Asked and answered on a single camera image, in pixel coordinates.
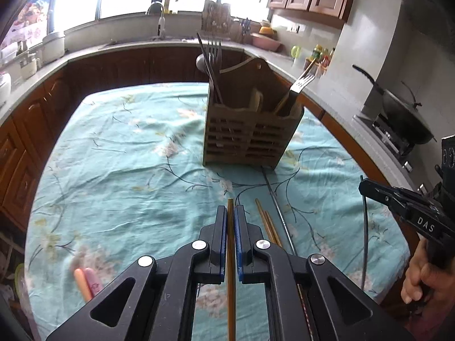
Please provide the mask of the right hand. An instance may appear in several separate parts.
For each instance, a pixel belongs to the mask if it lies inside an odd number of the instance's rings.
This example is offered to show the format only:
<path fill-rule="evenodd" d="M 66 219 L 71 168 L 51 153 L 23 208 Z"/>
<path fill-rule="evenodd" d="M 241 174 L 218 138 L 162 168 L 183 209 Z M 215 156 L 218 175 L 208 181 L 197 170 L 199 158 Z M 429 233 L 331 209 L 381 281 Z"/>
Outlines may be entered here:
<path fill-rule="evenodd" d="M 422 238 L 409 262 L 401 290 L 405 304 L 422 300 L 422 285 L 426 285 L 430 288 L 425 297 L 427 312 L 454 305 L 454 259 L 445 269 L 434 266 L 428 260 L 427 240 Z"/>

